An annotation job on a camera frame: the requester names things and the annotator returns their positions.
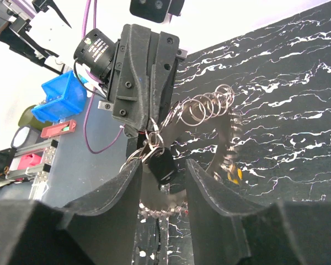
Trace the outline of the white black key fob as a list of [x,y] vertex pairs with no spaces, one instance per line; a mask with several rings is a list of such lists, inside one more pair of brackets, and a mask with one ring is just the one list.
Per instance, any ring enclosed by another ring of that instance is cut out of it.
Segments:
[[170,149],[158,149],[148,160],[150,171],[155,176],[159,185],[170,183],[178,171]]

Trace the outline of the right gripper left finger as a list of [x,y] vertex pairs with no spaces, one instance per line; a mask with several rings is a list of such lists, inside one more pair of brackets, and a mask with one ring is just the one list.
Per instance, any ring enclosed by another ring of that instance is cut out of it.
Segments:
[[0,264],[131,264],[142,162],[96,190],[53,208],[0,201]]

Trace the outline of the large toothed keyring disc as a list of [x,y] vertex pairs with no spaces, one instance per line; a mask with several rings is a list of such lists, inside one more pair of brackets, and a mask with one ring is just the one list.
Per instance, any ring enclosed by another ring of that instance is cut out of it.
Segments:
[[237,164],[242,129],[240,118],[233,111],[234,100],[234,89],[220,84],[213,92],[176,102],[159,125],[152,122],[150,131],[144,132],[136,140],[136,146],[128,149],[125,164],[140,160],[143,166],[139,215],[165,218],[187,207],[185,187],[164,192],[162,187],[169,183],[159,185],[150,171],[148,160],[158,149],[170,149],[178,169],[175,178],[185,171],[180,163],[186,158],[211,153],[212,157],[204,165],[205,172],[219,183],[229,181],[242,185],[243,173]]

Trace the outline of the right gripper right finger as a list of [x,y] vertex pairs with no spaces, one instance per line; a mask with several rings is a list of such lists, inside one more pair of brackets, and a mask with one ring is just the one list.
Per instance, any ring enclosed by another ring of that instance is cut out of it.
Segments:
[[186,162],[195,264],[331,264],[331,202],[261,206]]

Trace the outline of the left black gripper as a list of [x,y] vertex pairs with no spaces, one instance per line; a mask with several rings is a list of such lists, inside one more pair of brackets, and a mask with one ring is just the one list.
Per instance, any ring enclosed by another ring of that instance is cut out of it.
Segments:
[[145,131],[152,120],[162,122],[169,110],[177,68],[186,58],[179,44],[176,35],[126,24],[117,42],[99,29],[91,30],[73,58],[107,88],[113,118]]

